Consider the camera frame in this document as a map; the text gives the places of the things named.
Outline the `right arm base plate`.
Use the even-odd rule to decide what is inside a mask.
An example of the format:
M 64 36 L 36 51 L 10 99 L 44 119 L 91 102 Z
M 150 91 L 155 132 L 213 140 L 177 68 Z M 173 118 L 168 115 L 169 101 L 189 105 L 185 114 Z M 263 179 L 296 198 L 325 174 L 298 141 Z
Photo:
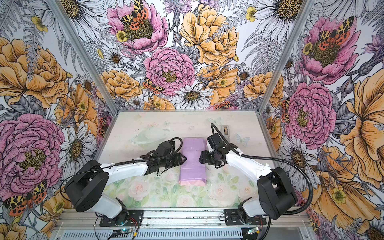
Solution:
M 239 209 L 225 209 L 224 221 L 227 226 L 264 226 L 267 225 L 267 220 L 264 216 L 258 215 L 249 217 Z

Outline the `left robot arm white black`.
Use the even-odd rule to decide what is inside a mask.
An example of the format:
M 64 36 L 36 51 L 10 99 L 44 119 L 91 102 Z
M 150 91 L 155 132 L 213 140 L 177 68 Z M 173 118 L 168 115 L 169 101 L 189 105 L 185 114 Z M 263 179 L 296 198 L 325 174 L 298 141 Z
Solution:
M 92 211 L 122 226 L 129 219 L 129 211 L 121 200 L 104 194 L 106 186 L 131 177 L 146 176 L 181 166 L 186 157 L 180 152 L 183 140 L 175 137 L 162 142 L 156 150 L 115 164 L 87 162 L 76 174 L 66 178 L 64 191 L 78 213 Z

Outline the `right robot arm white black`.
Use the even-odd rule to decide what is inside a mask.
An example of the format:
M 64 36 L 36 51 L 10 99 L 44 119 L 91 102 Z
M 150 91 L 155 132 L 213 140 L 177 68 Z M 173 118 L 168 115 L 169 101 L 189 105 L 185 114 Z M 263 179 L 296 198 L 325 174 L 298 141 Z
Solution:
M 259 163 L 257 160 L 260 157 L 243 154 L 218 133 L 209 136 L 207 140 L 209 149 L 201 152 L 201 164 L 212 165 L 216 169 L 228 165 L 257 183 L 257 197 L 247 198 L 238 206 L 238 215 L 242 222 L 247 223 L 251 218 L 261 215 L 276 220 L 282 215 L 297 213 L 291 208 L 298 199 L 282 168 Z

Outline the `pink wrapping paper sheet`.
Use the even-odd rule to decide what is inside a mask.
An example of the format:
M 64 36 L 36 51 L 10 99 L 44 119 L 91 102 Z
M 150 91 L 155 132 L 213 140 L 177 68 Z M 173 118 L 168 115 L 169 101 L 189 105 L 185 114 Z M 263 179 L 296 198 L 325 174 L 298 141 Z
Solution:
M 207 182 L 206 167 L 200 163 L 200 156 L 206 150 L 203 138 L 185 138 L 182 154 L 187 160 L 181 165 L 179 184 L 181 186 L 205 186 Z

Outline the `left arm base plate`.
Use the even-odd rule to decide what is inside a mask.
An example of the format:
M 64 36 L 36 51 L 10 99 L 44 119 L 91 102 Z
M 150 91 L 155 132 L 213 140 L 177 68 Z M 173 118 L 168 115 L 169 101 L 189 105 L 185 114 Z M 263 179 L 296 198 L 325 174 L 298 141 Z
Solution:
M 113 219 L 102 215 L 100 227 L 140 227 L 144 218 L 144 210 L 122 210 Z

